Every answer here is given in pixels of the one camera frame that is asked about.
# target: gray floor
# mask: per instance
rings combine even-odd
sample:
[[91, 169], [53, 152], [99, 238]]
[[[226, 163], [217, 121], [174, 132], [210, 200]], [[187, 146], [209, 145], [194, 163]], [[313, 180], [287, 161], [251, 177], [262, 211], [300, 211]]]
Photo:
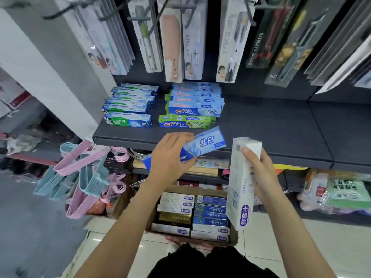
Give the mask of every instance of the gray floor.
[[0, 278], [58, 277], [85, 237], [89, 219], [68, 219], [63, 202], [35, 187], [0, 172]]

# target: person's left hand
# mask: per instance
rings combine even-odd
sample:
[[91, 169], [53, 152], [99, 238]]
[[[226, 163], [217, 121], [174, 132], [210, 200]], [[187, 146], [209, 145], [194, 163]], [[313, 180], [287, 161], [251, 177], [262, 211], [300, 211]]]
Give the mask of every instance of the person's left hand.
[[187, 142], [194, 140], [193, 133], [168, 133], [152, 152], [151, 171], [147, 178], [152, 185], [158, 185], [162, 191], [188, 171], [196, 157], [181, 162], [180, 150]]

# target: black pants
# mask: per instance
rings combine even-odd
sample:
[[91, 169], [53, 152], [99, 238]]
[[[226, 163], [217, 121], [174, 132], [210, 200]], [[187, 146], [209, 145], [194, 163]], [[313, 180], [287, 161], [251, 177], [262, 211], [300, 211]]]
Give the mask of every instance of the black pants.
[[215, 247], [205, 257], [189, 244], [160, 259], [148, 277], [278, 278], [270, 269], [249, 262], [233, 247]]

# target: forearm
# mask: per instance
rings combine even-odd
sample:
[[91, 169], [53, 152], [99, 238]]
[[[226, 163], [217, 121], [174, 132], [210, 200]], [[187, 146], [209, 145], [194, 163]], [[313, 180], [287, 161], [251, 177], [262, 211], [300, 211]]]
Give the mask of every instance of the forearm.
[[270, 197], [265, 208], [289, 278], [336, 278], [302, 219], [283, 193]]
[[122, 278], [129, 274], [146, 223], [161, 196], [150, 181], [141, 188], [75, 278]]

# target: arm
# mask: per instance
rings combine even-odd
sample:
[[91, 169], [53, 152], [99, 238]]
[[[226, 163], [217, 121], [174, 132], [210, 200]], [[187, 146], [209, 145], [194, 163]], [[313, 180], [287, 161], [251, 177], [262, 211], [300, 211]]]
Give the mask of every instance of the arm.
[[247, 147], [242, 153], [254, 166], [255, 194], [268, 211], [282, 261], [289, 278], [336, 278], [303, 221], [282, 192], [272, 160], [262, 149], [261, 158]]
[[75, 278], [127, 277], [156, 202], [166, 187], [194, 164], [195, 159], [180, 162], [179, 158], [183, 145], [193, 139], [192, 133], [171, 133], [158, 143], [150, 175]]

